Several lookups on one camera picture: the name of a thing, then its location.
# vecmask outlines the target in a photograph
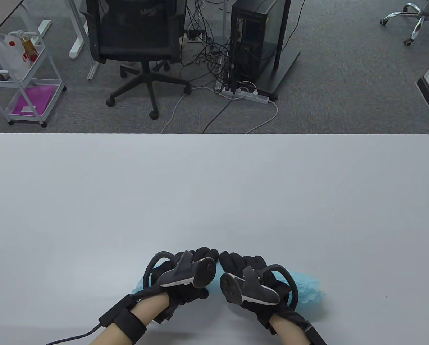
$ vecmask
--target magenta folder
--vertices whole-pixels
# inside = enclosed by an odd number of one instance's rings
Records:
[[[40,85],[26,89],[27,97],[29,97],[39,115],[42,115],[45,112],[45,109],[53,96],[54,90],[54,85]],[[13,114],[35,116],[22,95],[19,97],[16,106],[14,107]]]

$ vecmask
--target forearm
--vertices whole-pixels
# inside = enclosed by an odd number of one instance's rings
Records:
[[[299,326],[279,317],[277,314],[272,315],[269,323],[275,329],[275,332],[277,332],[283,345],[310,344],[310,341],[304,334],[304,331]]]
[[[131,309],[131,312],[147,326],[157,315],[167,309],[169,305],[170,299],[164,293],[141,300]],[[112,323],[90,345],[131,345],[131,340],[115,323]]]

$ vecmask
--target chair base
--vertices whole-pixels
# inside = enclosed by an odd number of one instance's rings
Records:
[[[192,87],[190,82],[182,80],[179,78],[171,77],[169,75],[164,75],[156,73],[150,70],[149,62],[141,62],[142,71],[131,68],[129,66],[120,65],[120,76],[126,78],[128,73],[134,74],[136,77],[131,79],[129,82],[124,84],[119,89],[115,90],[110,94],[110,97],[106,100],[106,105],[108,107],[113,107],[115,105],[115,98],[124,94],[125,92],[137,87],[140,84],[145,83],[147,86],[147,91],[149,92],[150,101],[152,102],[152,110],[149,113],[149,117],[152,120],[157,120],[159,117],[157,101],[155,100],[154,88],[152,87],[153,82],[164,82],[169,84],[185,85],[184,93],[190,94],[192,92]],[[170,69],[170,65],[166,61],[162,61],[153,70],[158,71],[161,67],[164,67],[165,70]]]
[[[412,2],[408,2],[401,12],[394,12],[390,13],[387,17],[380,20],[380,25],[386,25],[387,21],[390,18],[393,17],[415,17],[417,18],[417,24],[414,27],[414,30],[411,34],[411,37],[408,39],[405,39],[403,43],[405,46],[410,46],[417,35],[419,34],[420,29],[422,28],[422,25],[424,21],[429,22],[429,1],[427,2],[427,5],[423,10],[421,10],[417,5],[413,4]]]

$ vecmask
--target chrome chair base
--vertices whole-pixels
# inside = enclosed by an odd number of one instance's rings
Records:
[[[410,46],[419,34],[419,31],[422,28],[424,21],[429,21],[429,1],[427,1],[427,5],[423,10],[421,10],[417,5],[413,4],[412,2],[408,2],[403,7],[403,10],[401,12],[390,13],[387,17],[381,19],[379,24],[384,26],[387,24],[387,21],[393,17],[415,17],[418,19],[417,24],[411,34],[411,37],[403,41],[405,46]]]

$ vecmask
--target office chair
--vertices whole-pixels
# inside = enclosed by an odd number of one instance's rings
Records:
[[[413,30],[413,33],[411,34],[411,37],[408,39],[405,39],[403,43],[405,46],[409,47],[411,44],[413,44],[415,38],[419,34],[420,28],[422,28],[422,24],[424,21],[429,21],[429,0],[427,1],[427,4],[423,10],[421,10],[417,5],[413,4],[412,2],[408,2],[401,12],[394,12],[390,13],[387,17],[380,20],[380,25],[384,26],[387,24],[387,21],[390,18],[393,17],[415,17],[417,18],[417,24]]]
[[[86,17],[90,50],[93,59],[104,64],[107,60],[140,62],[142,71],[120,66],[120,76],[135,77],[110,94],[106,105],[113,107],[115,98],[145,83],[153,110],[152,120],[158,119],[153,82],[185,85],[184,92],[192,92],[188,81],[156,73],[162,66],[181,61],[179,38],[183,34],[185,0],[83,0],[81,13]],[[153,71],[149,62],[161,61]]]

